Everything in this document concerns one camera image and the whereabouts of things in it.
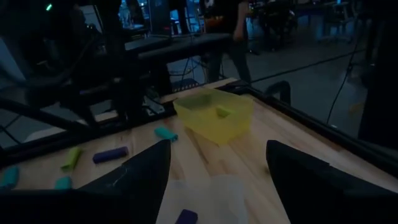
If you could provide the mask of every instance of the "teal block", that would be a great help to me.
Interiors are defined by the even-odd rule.
[[[18,184],[19,168],[17,166],[9,167],[4,171],[0,188],[13,189]]]
[[[168,139],[171,142],[174,142],[178,139],[178,135],[174,134],[173,132],[169,131],[165,127],[159,127],[155,129],[155,134],[162,138],[162,139]]]
[[[70,177],[59,178],[55,183],[55,188],[57,190],[66,190],[72,188],[72,180]]]

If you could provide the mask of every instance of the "floor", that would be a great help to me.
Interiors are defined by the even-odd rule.
[[[307,18],[301,17],[298,30],[294,32],[294,41],[287,44],[284,49],[276,52],[265,52],[262,50],[264,48],[261,41],[262,33],[255,22],[253,26],[249,23],[249,48],[261,51],[260,55],[247,54],[252,79],[257,80],[269,77],[279,72],[303,67],[321,60],[347,54],[354,50],[354,44],[319,44],[317,38],[319,38],[322,28],[321,20],[321,17],[313,16],[311,24],[308,24]],[[353,32],[352,24],[348,26],[347,30],[348,32]],[[357,50],[363,48],[364,41],[361,41]],[[363,57],[363,52],[357,53],[354,55],[353,61],[362,61]],[[316,119],[326,121],[332,102],[344,80],[349,58],[350,56],[348,55],[303,70],[261,80],[252,85],[254,88],[264,91],[269,85],[286,80],[290,83],[292,89],[292,106]],[[168,66],[171,74],[182,73],[185,63],[186,60],[170,63]],[[195,67],[195,63],[189,62],[188,69],[192,67]],[[197,82],[203,83],[205,79],[201,67],[196,67],[193,71],[185,75],[184,78],[194,78]],[[357,69],[354,69],[347,82],[345,82],[333,107],[330,119],[330,125],[352,136],[356,136],[358,133],[362,111],[358,109],[350,112],[350,108],[356,103],[364,102],[366,97],[366,89],[356,78],[356,72]],[[223,73],[227,77],[239,78],[228,56],[225,56],[223,60]],[[172,76],[171,79],[176,82],[180,81],[181,77]],[[0,96],[22,103],[25,102],[24,92],[19,88],[5,88],[0,91]],[[109,102],[106,101],[94,105],[92,111],[95,114],[99,114],[108,108]],[[65,119],[78,119],[72,112],[59,108],[59,105],[49,106],[43,110]],[[0,110],[0,125],[5,126],[16,116],[16,114],[8,111]],[[31,133],[47,128],[50,128],[47,124],[21,117],[7,130],[18,141],[23,142]],[[15,142],[4,133],[0,133],[0,145],[9,147],[15,145]]]

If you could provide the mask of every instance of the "metal frame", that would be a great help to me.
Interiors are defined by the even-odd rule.
[[[383,149],[372,147],[364,142],[352,138],[351,136],[342,133],[337,129],[334,129],[327,124],[322,123],[315,118],[292,108],[289,105],[290,97],[285,97],[287,96],[286,91],[290,91],[289,86],[287,86],[285,83],[283,83],[283,85],[281,85],[280,83],[277,84],[278,85],[271,86],[267,92],[272,94],[280,92],[280,95],[284,96],[284,99],[281,100],[285,100],[286,102],[277,100],[273,96],[265,95],[261,92],[258,92],[257,90],[248,87],[247,84],[242,81],[232,82],[225,86],[221,86],[218,89],[237,95],[252,95],[259,101],[280,111],[283,114],[286,114],[288,117],[296,120],[298,123],[308,127],[309,129],[315,131],[316,133],[329,139],[330,141],[340,145],[346,150],[352,152],[353,154],[356,154],[357,156],[380,168],[381,170],[390,173],[394,177],[398,177],[398,158],[391,156],[390,154],[388,154],[387,151],[384,151]],[[17,146],[12,146],[7,149],[0,149],[1,166],[8,166],[18,162],[26,161],[37,156],[43,156],[51,152],[56,152],[68,147],[75,146],[77,144],[82,144],[90,140],[102,138],[110,134],[115,134],[121,131],[125,131],[127,129],[135,128],[153,121],[176,115],[176,111],[173,108],[172,101],[164,103],[163,106],[165,108],[165,112],[162,114],[157,114],[155,116],[146,116],[130,122],[121,121],[119,118],[111,118],[99,122],[98,129],[90,129],[89,131],[86,129],[84,131],[84,134],[81,131],[64,131],[42,139],[26,142]],[[48,115],[41,111],[40,113],[43,113],[40,115],[40,117],[46,117]]]

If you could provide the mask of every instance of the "chair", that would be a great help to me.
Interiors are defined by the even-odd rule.
[[[347,23],[354,21],[354,17],[349,16],[350,3],[348,2],[329,2],[324,4],[325,7],[325,15],[323,17],[323,27],[322,34],[318,41],[319,42],[331,42],[331,41],[339,41],[342,40],[347,43],[351,43],[352,36],[346,34],[346,25]],[[336,35],[330,35],[330,29],[332,27],[337,28]]]

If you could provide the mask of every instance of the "light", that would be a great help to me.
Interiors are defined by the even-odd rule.
[[[52,8],[52,4],[49,4],[49,5],[47,6],[47,8],[45,8],[45,10],[46,10],[46,11],[49,11],[49,10],[51,10],[51,8]]]

